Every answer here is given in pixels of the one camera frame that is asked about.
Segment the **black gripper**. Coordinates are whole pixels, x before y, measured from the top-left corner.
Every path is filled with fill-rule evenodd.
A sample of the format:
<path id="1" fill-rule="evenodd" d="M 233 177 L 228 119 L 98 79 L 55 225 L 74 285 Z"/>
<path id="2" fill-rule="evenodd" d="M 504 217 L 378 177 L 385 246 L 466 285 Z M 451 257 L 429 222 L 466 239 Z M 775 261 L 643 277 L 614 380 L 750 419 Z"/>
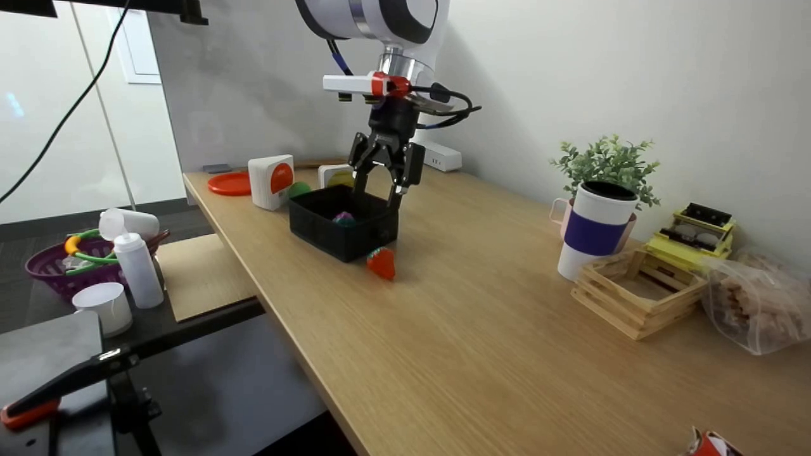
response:
<path id="1" fill-rule="evenodd" d="M 418 109 L 409 99 L 375 99 L 371 109 L 371 139 L 364 134 L 352 138 L 349 168 L 352 168 L 352 190 L 357 196 L 368 189 L 368 176 L 375 171 L 375 163 L 389 165 L 391 171 L 391 196 L 389 204 L 392 212 L 400 209 L 411 185 L 420 184 L 427 147 L 411 142 L 418 123 Z"/>

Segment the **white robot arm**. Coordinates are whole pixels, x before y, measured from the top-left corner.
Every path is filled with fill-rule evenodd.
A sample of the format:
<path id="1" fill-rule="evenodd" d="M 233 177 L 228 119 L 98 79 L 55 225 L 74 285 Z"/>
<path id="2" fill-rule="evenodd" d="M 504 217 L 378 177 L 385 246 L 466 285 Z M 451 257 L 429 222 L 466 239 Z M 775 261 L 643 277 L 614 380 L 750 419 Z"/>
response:
<path id="1" fill-rule="evenodd" d="M 414 139 L 427 113 L 420 89 L 432 86 L 449 20 L 449 0 L 297 0 L 306 28 L 326 41 L 340 67 L 323 79 L 340 99 L 371 105 L 368 134 L 357 132 L 349 149 L 356 193 L 364 196 L 375 165 L 391 172 L 389 206 L 399 209 L 411 185 L 420 184 L 427 147 Z M 383 46 L 381 67 L 352 73 L 337 44 L 364 39 Z"/>

